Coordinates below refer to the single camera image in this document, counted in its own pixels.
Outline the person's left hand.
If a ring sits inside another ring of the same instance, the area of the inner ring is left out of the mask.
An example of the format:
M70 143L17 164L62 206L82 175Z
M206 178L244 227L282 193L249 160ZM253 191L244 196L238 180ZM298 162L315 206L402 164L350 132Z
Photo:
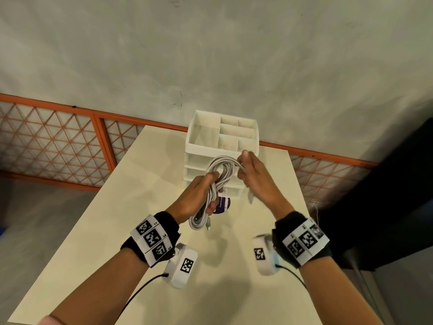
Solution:
M174 218L177 224L185 223L206 204L210 185L218 178L219 172L210 172L195 177L177 200L166 209L166 212Z

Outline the person's right hand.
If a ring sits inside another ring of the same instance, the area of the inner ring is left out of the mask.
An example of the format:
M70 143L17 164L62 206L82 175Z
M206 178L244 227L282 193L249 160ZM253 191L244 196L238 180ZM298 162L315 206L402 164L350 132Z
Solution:
M269 209L276 220L283 219L295 211L275 184L266 166L253 152L243 150L237 161L251 162L250 191Z

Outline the person's right forearm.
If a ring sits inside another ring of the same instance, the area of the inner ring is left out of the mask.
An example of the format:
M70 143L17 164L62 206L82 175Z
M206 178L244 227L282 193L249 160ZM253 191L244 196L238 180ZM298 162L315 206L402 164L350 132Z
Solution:
M323 325L384 325L331 257L299 268Z

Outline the person's left forearm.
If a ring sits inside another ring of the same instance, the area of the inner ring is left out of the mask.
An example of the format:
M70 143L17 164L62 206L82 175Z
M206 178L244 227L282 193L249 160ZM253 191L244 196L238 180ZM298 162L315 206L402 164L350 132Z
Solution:
M148 269L131 249L122 249L50 315L62 325L114 325Z

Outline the purple and white small packet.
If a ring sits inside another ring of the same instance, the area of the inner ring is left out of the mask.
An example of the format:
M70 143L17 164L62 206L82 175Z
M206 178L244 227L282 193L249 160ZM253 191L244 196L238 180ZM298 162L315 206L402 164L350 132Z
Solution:
M225 213L231 205L231 198L229 197L218 197L218 204L213 214Z

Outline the white drawer organizer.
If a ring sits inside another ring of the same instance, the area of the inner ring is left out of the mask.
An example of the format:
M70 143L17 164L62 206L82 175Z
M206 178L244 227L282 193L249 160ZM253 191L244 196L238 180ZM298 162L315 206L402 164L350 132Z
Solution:
M243 150L259 155L256 120L196 110L187 131L183 179L189 184L206 174L215 157L237 159Z

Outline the black left wristband with markers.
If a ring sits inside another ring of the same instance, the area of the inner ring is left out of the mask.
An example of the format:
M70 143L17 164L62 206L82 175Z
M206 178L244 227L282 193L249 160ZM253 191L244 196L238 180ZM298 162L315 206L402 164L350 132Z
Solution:
M166 211L150 214L130 232L120 249L132 250L142 262L153 268L175 255L175 246L181 236L179 228Z

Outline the black wristband with markers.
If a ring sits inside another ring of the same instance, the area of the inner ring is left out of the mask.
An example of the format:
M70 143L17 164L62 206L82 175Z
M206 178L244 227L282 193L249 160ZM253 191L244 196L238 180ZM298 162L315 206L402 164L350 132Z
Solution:
M175 246L181 236L179 228L166 211L150 214L130 232L120 249L132 250L142 262L153 268L175 255Z
M272 242L276 253L295 268L332 257L329 238L310 217L293 211L275 222Z

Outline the black right wristband with markers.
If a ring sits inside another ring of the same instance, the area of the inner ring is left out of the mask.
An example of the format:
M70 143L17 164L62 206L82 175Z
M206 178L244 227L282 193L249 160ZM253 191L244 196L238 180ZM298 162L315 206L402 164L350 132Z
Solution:
M275 222L272 242L276 253L295 268L332 257L329 238L310 217L293 211Z

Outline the orange lattice fence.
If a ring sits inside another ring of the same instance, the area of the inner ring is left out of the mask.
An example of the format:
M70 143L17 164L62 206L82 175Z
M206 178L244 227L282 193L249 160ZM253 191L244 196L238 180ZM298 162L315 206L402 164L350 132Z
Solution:
M0 93L0 175L97 191L146 126L187 128ZM307 207L337 202L376 163L261 141L287 150Z

